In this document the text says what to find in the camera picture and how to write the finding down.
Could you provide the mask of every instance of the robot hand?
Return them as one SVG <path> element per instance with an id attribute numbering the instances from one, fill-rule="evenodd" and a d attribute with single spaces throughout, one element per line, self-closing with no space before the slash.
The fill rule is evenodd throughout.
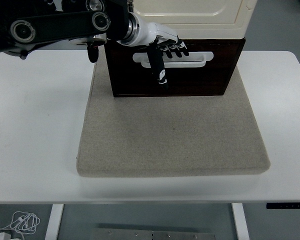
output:
<path id="1" fill-rule="evenodd" d="M 181 58 L 182 53 L 189 56 L 185 43 L 179 39 L 177 32 L 155 22 L 145 22 L 138 15 L 129 12 L 129 28 L 126 36 L 118 43 L 128 46 L 144 46 L 148 55 L 153 75 L 158 83 L 168 89 L 163 54 L 172 59 L 172 52 Z"/>

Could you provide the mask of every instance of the gray cushion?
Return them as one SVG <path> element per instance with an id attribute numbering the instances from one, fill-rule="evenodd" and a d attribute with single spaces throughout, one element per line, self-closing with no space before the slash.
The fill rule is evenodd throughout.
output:
<path id="1" fill-rule="evenodd" d="M 81 176 L 247 175 L 269 167 L 238 69 L 223 96 L 114 98 L 100 51 L 77 157 Z"/>

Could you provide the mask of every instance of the metal plate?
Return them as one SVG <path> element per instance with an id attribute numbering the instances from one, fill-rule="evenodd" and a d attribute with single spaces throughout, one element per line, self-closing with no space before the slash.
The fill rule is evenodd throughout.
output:
<path id="1" fill-rule="evenodd" d="M 201 232 L 151 231 L 94 228 L 91 240 L 215 240 L 215 235 Z"/>

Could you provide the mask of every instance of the dark wooden box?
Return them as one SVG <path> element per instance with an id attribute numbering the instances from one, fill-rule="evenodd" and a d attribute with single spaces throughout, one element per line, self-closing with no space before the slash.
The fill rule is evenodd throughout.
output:
<path id="1" fill-rule="evenodd" d="M 170 97 L 223 95 L 245 44 L 243 39 L 188 39 L 189 52 L 213 52 L 203 67 L 167 68 L 169 85 L 164 90 L 152 76 L 150 68 L 133 61 L 134 53 L 145 53 L 115 41 L 105 45 L 114 97 Z"/>

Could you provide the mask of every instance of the box handle cutout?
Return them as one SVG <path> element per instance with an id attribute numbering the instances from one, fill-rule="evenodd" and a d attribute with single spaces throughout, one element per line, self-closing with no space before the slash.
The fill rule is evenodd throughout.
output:
<path id="1" fill-rule="evenodd" d="M 166 69 L 201 68 L 206 65 L 207 61 L 214 58 L 214 54 L 212 51 L 195 51 L 189 52 L 189 56 L 182 55 L 182 57 L 178 57 L 175 52 L 172 52 L 172 58 L 168 58 L 166 53 L 163 53 L 162 58 Z M 146 52 L 137 52 L 132 59 L 135 63 L 141 63 L 144 68 L 151 68 Z"/>

